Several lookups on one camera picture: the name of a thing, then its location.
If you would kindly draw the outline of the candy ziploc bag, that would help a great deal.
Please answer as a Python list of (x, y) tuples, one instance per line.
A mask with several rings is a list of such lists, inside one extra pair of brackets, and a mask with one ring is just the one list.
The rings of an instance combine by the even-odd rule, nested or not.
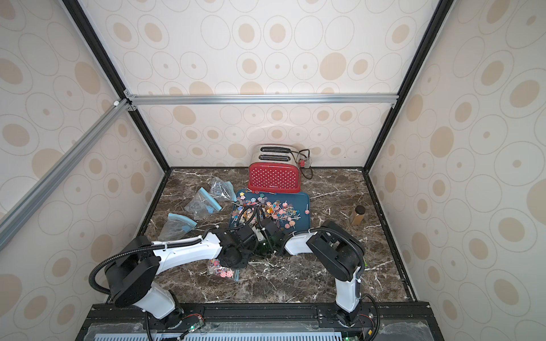
[(184, 207), (194, 220), (203, 220), (219, 213), (222, 210), (220, 204), (204, 188), (200, 188), (191, 201)]
[(158, 236), (162, 242), (181, 240), (197, 226), (197, 222), (184, 215), (169, 213), (166, 223)]
[(208, 192), (218, 202), (234, 202), (237, 200), (233, 184), (230, 181), (214, 177)]
[(212, 259), (207, 263), (207, 270), (209, 275), (214, 275), (220, 278), (227, 278), (238, 282), (240, 280), (240, 270), (223, 267), (220, 265), (218, 259)]

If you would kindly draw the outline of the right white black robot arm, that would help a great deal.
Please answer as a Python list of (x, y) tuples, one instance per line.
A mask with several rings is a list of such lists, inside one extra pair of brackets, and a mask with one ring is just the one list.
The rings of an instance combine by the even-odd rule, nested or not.
[(319, 227), (284, 232), (267, 218), (253, 230), (267, 251), (277, 254), (313, 254), (335, 278), (336, 316), (344, 327), (353, 326), (361, 308), (361, 276), (365, 270), (362, 244), (341, 226), (327, 220)]

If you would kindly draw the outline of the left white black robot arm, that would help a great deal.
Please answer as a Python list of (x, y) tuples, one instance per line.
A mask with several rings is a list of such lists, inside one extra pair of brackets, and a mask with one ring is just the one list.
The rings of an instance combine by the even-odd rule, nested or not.
[(120, 253), (101, 261), (89, 285), (110, 296), (118, 308), (136, 306), (165, 328), (176, 328), (183, 308), (172, 292), (155, 282), (158, 274), (184, 264), (217, 259), (222, 267), (243, 268), (259, 244), (251, 227), (206, 230), (200, 236), (171, 242), (135, 237)]

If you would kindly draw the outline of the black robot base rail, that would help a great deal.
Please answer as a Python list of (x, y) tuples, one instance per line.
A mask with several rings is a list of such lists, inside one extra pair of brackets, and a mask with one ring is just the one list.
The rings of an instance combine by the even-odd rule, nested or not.
[(77, 340), (442, 340), (429, 304), (368, 303), (344, 327), (331, 303), (185, 304), (168, 329), (139, 308), (94, 305)]

